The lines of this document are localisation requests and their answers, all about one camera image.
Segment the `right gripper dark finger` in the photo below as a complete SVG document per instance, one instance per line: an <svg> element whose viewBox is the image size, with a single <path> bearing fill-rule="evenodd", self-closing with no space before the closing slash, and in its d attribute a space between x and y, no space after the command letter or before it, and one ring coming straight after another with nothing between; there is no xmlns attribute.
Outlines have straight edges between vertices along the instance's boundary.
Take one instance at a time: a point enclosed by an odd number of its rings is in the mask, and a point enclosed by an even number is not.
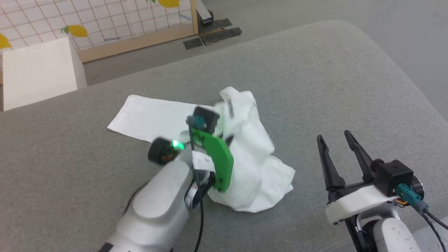
<svg viewBox="0 0 448 252"><path fill-rule="evenodd" d="M329 147L322 135L317 136L317 144L326 190L333 191L343 188L345 186L345 180L338 174L329 155Z"/></svg>
<svg viewBox="0 0 448 252"><path fill-rule="evenodd" d="M345 130L344 135L349 148L355 153L360 169L363 172L363 181L372 182L373 175L371 174L371 163L373 160L349 130Z"/></svg>

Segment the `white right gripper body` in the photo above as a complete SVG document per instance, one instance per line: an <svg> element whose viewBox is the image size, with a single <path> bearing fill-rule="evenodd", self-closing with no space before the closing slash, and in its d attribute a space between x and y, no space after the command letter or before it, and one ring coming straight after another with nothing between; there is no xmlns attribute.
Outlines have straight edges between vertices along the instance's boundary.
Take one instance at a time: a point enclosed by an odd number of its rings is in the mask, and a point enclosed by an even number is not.
<svg viewBox="0 0 448 252"><path fill-rule="evenodd" d="M397 198L398 196L386 196L374 185L359 188L342 197L338 197L337 190L331 190L328 193L329 204L326 208L326 217L328 223L331 224L357 214L365 217L381 216L400 220L394 204L388 204Z"/></svg>

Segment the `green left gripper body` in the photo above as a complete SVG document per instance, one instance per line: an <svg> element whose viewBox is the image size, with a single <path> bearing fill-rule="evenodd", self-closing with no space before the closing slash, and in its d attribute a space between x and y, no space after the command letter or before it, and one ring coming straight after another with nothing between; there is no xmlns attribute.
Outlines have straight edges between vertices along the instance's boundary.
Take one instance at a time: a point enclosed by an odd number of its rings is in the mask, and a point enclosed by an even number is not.
<svg viewBox="0 0 448 252"><path fill-rule="evenodd" d="M225 193L231 182L234 165L233 155L226 142L217 136L195 128L190 128L192 138L202 144L206 154L212 159L215 167L216 182L214 188Z"/></svg>

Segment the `white garment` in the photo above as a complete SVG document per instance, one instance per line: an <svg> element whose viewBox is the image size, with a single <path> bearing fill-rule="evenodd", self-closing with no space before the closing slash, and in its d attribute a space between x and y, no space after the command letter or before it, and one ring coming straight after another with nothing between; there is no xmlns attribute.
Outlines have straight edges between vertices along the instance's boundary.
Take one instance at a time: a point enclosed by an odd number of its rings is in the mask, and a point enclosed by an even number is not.
<svg viewBox="0 0 448 252"><path fill-rule="evenodd" d="M220 116L214 135L233 137L229 149L234 165L226 192L212 189L208 195L235 211L256 213L270 209L293 190L295 170L273 156L275 146L260 121L252 92L229 86L220 91L220 96L222 102L212 107ZM157 137L186 142L186 118L195 107L130 95L107 128L146 142Z"/></svg>

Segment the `white paper label tag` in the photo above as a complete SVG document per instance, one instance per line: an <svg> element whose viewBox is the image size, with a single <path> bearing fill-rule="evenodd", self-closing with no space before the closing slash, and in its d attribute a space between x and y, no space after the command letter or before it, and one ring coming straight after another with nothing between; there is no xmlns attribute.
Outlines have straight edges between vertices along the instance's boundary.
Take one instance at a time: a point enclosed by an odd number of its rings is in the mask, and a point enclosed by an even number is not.
<svg viewBox="0 0 448 252"><path fill-rule="evenodd" d="M205 153L192 151L192 165L195 170L203 170L209 172L216 172L214 162L210 156Z"/></svg>

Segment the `left gripper black round motor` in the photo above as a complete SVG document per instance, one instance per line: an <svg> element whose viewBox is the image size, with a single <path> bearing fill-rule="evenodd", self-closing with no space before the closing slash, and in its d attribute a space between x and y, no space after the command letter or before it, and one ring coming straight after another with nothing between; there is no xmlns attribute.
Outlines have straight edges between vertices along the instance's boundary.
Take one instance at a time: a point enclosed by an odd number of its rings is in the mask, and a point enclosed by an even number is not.
<svg viewBox="0 0 448 252"><path fill-rule="evenodd" d="M147 157L150 162L165 165L174 160L184 148L182 142L157 137L151 142Z"/></svg>

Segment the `gripper black round motor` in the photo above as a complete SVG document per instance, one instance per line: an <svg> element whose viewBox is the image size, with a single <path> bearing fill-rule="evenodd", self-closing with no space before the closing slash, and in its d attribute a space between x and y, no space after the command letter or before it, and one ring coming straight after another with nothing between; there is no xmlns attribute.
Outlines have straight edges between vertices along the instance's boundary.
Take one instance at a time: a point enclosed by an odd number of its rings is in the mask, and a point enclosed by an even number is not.
<svg viewBox="0 0 448 252"><path fill-rule="evenodd" d="M184 148L182 142L157 137L151 142L147 157L150 162L165 165L174 160Z"/></svg>
<svg viewBox="0 0 448 252"><path fill-rule="evenodd" d="M413 175L410 188L420 196L421 200L424 199L425 196L424 186L415 175Z"/></svg>

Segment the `right gripper black round motor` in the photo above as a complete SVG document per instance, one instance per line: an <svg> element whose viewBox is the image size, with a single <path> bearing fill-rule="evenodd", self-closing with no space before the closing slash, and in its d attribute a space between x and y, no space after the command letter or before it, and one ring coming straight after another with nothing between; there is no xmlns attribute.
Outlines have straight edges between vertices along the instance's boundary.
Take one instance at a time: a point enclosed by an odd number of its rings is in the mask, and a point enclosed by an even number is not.
<svg viewBox="0 0 448 252"><path fill-rule="evenodd" d="M424 199L425 196L424 186L415 175L413 175L410 188L420 196L421 200Z"/></svg>

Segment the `small black floor plate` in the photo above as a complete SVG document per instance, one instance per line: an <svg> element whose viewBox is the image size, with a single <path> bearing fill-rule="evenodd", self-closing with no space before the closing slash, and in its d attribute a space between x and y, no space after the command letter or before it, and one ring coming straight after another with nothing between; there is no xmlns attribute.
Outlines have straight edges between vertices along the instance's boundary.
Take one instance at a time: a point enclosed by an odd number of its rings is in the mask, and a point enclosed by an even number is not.
<svg viewBox="0 0 448 252"><path fill-rule="evenodd" d="M190 39L190 40L186 40L183 42L183 45L185 47L186 50L190 50L193 48L198 48L203 46L203 42L201 40L201 38L194 38L194 39Z"/></svg>

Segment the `black flat floor plate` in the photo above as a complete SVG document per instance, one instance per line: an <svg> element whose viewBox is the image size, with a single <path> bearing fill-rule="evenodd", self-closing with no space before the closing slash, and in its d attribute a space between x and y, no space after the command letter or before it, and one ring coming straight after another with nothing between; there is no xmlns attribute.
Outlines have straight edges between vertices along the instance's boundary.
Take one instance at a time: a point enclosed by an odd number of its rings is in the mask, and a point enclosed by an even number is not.
<svg viewBox="0 0 448 252"><path fill-rule="evenodd" d="M212 30L221 29L221 28L230 27L230 26L232 26L232 23L229 19L214 20L207 24L202 24L200 22L198 24L198 33L199 34L208 33L208 32L211 32Z"/></svg>
<svg viewBox="0 0 448 252"><path fill-rule="evenodd" d="M240 27L226 29L225 27L214 29L205 33L200 33L199 37L204 45L211 45L222 40L240 36L242 30Z"/></svg>

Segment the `grey metal bar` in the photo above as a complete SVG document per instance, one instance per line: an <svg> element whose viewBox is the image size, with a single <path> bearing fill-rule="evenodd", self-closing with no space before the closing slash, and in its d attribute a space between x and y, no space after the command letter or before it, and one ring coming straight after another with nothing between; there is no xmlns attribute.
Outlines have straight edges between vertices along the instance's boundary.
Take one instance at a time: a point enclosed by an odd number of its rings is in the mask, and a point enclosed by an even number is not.
<svg viewBox="0 0 448 252"><path fill-rule="evenodd" d="M196 0L196 11L203 25L209 26L214 21L214 14L206 8L202 0Z"/></svg>

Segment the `lemon print folding screen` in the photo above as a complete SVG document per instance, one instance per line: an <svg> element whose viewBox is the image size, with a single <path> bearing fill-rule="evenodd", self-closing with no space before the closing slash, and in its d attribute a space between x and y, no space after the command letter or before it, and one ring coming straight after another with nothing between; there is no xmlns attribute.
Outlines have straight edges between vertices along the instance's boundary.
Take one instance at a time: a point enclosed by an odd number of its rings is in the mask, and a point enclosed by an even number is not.
<svg viewBox="0 0 448 252"><path fill-rule="evenodd" d="M197 0L0 0L7 51L68 38L91 62L198 34Z"/></svg>

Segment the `white box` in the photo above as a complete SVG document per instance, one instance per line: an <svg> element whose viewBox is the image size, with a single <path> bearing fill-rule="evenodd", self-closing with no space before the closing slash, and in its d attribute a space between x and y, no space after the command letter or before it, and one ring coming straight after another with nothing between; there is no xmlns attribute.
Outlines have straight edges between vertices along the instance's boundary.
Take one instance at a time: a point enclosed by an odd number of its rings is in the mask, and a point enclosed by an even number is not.
<svg viewBox="0 0 448 252"><path fill-rule="evenodd" d="M3 54L3 107L17 107L86 88L82 62L68 38Z"/></svg>

